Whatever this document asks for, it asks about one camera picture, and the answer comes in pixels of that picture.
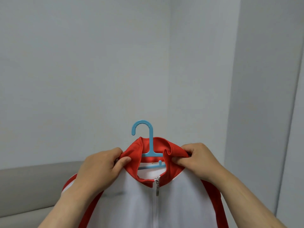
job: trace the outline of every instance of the clothes hanger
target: clothes hanger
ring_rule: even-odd
[[[139,120],[137,122],[134,123],[134,125],[132,126],[132,135],[135,135],[135,130],[136,127],[140,124],[145,124],[148,126],[149,128],[149,151],[148,153],[143,153],[141,156],[142,157],[162,157],[163,154],[162,153],[155,153],[154,149],[153,149],[153,126],[151,125],[150,122],[146,121],[146,120]],[[165,164],[162,164],[162,161],[158,161],[158,165],[152,165],[152,166],[141,166],[138,169],[139,170],[145,170],[145,169],[153,169],[153,168],[162,168],[162,167],[166,167]]]

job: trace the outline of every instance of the red collar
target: red collar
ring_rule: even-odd
[[[184,167],[173,163],[171,160],[172,157],[189,157],[186,151],[164,138],[153,138],[153,146],[156,153],[163,153],[163,157],[141,157],[142,153],[147,153],[149,151],[149,139],[142,137],[139,137],[135,142],[133,142],[120,156],[120,158],[128,156],[132,159],[125,166],[126,171],[137,181],[151,188],[153,187],[154,180],[143,179],[137,176],[137,170],[141,162],[149,163],[158,162],[159,160],[165,161],[166,172],[161,174],[159,181],[160,186],[163,186],[168,184],[184,169]]]

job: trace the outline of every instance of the zipper pull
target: zipper pull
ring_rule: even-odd
[[[159,195],[159,177],[157,177],[155,179],[155,181],[156,181],[156,196],[158,196]]]

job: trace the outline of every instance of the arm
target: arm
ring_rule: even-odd
[[[114,165],[121,153],[120,148],[115,148],[87,157],[74,184],[62,194],[38,228],[78,227],[84,212],[96,195],[108,188],[121,169],[131,161],[130,157],[123,157]]]
[[[237,177],[216,160],[204,144],[188,144],[182,148],[192,153],[191,157],[174,157],[172,161],[219,189],[238,228],[286,228]]]

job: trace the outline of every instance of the hanger hook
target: hanger hook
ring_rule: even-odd
[[[149,151],[153,151],[153,126],[151,125],[150,122],[146,121],[146,120],[139,120],[137,122],[134,123],[134,125],[132,126],[132,135],[135,135],[135,129],[139,124],[145,124],[149,127],[149,145],[150,145],[150,150]]]

